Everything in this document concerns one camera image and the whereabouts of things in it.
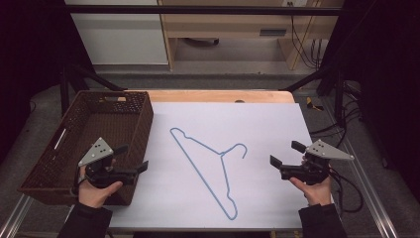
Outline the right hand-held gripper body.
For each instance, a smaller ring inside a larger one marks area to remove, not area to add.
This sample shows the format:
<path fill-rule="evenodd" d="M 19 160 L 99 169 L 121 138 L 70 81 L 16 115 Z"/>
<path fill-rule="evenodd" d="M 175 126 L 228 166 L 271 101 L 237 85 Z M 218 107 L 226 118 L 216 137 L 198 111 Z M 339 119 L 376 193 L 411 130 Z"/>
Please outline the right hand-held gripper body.
<path fill-rule="evenodd" d="M 329 176 L 331 160 L 352 161 L 355 158 L 322 140 L 306 146 L 303 156 L 303 163 L 299 166 L 282 164 L 279 169 L 282 179 L 297 178 L 309 185 L 320 183 Z"/>

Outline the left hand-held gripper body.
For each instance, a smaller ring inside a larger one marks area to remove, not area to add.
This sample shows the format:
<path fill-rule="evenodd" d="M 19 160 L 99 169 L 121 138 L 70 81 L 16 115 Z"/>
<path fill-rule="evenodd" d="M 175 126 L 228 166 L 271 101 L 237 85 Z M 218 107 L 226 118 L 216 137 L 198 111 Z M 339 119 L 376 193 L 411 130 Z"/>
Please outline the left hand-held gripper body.
<path fill-rule="evenodd" d="M 119 169 L 113 164 L 113 149 L 101 137 L 87 150 L 78 162 L 85 167 L 85 178 L 97 188 L 105 188 L 116 181 L 133 185 L 138 174 L 136 169 Z"/>

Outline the person's right hand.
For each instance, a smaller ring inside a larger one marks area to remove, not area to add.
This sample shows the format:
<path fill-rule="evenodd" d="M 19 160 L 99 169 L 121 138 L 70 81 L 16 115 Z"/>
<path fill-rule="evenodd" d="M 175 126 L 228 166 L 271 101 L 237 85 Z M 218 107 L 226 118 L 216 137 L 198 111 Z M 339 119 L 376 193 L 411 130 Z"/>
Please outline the person's right hand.
<path fill-rule="evenodd" d="M 322 182 L 313 185 L 308 185 L 298 178 L 291 178 L 289 181 L 303 192 L 310 206 L 317 204 L 328 205 L 332 203 L 330 177 L 326 177 Z"/>

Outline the person's left hand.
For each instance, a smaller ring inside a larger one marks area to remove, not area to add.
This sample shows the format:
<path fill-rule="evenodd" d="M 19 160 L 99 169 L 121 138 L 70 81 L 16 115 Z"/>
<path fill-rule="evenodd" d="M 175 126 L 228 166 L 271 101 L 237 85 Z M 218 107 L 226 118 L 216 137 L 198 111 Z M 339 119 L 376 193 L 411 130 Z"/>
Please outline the person's left hand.
<path fill-rule="evenodd" d="M 121 181 L 116 181 L 105 188 L 97 188 L 87 179 L 78 185 L 78 201 L 92 208 L 101 208 L 106 199 L 123 186 Z"/>

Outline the brown wicker basket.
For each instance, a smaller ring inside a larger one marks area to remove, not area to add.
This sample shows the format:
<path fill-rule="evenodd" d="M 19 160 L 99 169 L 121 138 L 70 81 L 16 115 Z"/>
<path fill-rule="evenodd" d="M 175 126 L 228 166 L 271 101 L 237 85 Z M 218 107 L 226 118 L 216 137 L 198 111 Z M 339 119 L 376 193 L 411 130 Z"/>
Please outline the brown wicker basket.
<path fill-rule="evenodd" d="M 145 92 L 78 92 L 19 192 L 47 205 L 74 204 L 77 163 L 91 145 L 99 138 L 111 148 L 126 145 L 114 168 L 136 169 L 144 161 L 153 119 Z"/>

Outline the white cloth mat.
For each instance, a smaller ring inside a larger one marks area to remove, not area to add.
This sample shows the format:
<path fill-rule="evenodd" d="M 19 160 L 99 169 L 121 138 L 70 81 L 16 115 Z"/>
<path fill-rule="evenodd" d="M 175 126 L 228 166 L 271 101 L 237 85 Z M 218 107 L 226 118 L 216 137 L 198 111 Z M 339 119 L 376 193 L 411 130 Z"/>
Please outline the white cloth mat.
<path fill-rule="evenodd" d="M 269 162 L 273 155 L 297 165 L 292 141 L 311 139 L 296 103 L 154 103 L 155 118 L 133 201 L 116 206 L 111 226 L 122 230 L 275 230 L 297 228 L 303 194 Z M 171 137 L 173 127 L 222 151 L 237 143 L 225 163 L 239 214 L 229 220 Z"/>

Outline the yellow and black tool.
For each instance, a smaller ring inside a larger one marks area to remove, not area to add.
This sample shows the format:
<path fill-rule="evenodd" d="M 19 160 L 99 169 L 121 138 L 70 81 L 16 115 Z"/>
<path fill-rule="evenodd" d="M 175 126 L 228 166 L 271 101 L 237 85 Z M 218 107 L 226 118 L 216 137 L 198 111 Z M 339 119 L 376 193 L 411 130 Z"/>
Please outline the yellow and black tool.
<path fill-rule="evenodd" d="M 317 106 L 317 105 L 313 104 L 311 97 L 306 97 L 306 106 L 309 109 L 314 109 L 314 110 L 317 110 L 317 111 L 324 111 L 323 106 Z"/>

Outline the black metal stand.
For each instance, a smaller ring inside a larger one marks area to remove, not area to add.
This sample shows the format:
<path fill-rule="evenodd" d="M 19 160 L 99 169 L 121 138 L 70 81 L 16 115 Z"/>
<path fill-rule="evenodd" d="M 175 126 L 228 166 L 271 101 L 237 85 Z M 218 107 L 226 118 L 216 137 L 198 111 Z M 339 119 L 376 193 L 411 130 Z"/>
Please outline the black metal stand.
<path fill-rule="evenodd" d="M 71 87 L 75 93 L 80 90 L 90 89 L 85 81 L 86 78 L 92 79 L 93 81 L 112 91 L 124 91 L 123 87 L 120 87 L 106 80 L 105 78 L 97 75 L 95 72 L 88 70 L 85 67 L 82 67 L 81 65 L 67 64 L 63 67 L 59 74 L 61 115 L 64 115 L 70 106 L 69 87 Z"/>
<path fill-rule="evenodd" d="M 334 94 L 334 119 L 340 127 L 345 126 L 345 118 L 343 114 L 343 96 L 344 96 L 344 75 L 341 70 L 337 67 L 327 65 L 322 66 L 315 72 L 305 76 L 303 79 L 281 88 L 281 91 L 294 92 L 300 87 L 312 82 L 316 79 L 320 79 L 320 83 L 316 88 L 316 93 L 319 96 L 327 96 L 332 90 L 335 90 Z"/>

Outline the white cabinet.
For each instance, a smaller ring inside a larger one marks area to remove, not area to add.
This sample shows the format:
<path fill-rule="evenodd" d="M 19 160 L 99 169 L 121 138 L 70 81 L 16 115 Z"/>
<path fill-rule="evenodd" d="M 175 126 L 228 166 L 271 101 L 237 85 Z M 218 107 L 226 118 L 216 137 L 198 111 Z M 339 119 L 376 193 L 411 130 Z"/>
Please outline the white cabinet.
<path fill-rule="evenodd" d="M 94 65 L 167 64 L 159 14 L 72 14 Z"/>

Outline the black curtain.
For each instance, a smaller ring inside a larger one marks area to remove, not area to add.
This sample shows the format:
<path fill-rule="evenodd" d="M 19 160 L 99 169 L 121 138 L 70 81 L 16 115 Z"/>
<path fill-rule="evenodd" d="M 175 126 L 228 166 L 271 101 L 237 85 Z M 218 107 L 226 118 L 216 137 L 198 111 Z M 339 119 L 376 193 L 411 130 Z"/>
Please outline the black curtain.
<path fill-rule="evenodd" d="M 30 114 L 30 99 L 70 64 L 93 68 L 65 0 L 0 0 L 0 163 Z"/>
<path fill-rule="evenodd" d="M 334 50 L 362 88 L 367 124 L 387 162 L 420 199 L 420 0 L 344 0 Z"/>

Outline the light wooden desk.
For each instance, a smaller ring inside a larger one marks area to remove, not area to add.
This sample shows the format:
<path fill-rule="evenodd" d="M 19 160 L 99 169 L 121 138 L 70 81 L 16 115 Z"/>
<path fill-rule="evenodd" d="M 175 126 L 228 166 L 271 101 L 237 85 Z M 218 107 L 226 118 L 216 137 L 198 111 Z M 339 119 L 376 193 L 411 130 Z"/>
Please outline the light wooden desk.
<path fill-rule="evenodd" d="M 340 8 L 345 0 L 157 0 L 160 6 L 247 6 Z M 311 40 L 330 39 L 336 16 L 162 14 L 164 35 L 175 39 L 272 38 L 278 40 L 290 69 Z"/>

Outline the black horizontal bar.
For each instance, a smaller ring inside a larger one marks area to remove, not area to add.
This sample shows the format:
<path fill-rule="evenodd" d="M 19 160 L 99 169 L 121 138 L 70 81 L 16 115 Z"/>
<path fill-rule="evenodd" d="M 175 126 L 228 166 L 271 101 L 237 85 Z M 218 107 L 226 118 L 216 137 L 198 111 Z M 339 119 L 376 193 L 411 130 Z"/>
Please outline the black horizontal bar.
<path fill-rule="evenodd" d="M 86 14 L 204 14 L 204 15 L 281 15 L 340 16 L 342 8 L 240 7 L 240 6 L 148 6 L 148 5 L 65 5 L 69 13 Z"/>

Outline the aluminium rail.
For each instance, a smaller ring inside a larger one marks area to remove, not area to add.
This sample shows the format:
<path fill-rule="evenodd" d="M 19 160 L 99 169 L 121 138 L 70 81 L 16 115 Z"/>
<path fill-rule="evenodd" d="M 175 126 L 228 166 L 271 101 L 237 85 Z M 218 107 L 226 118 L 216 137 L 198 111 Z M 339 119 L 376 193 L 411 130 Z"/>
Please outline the aluminium rail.
<path fill-rule="evenodd" d="M 33 201 L 31 197 L 24 194 L 20 197 L 12 213 L 0 228 L 0 238 L 15 238 Z"/>
<path fill-rule="evenodd" d="M 347 128 L 343 132 L 337 129 L 337 141 L 340 149 L 355 158 L 334 162 L 333 168 L 356 186 L 343 182 L 343 207 L 356 209 L 364 204 L 358 212 L 343 213 L 345 227 L 352 238 L 399 238 L 373 180 L 376 172 L 382 172 L 381 158 L 355 99 L 344 99 L 343 114 Z"/>

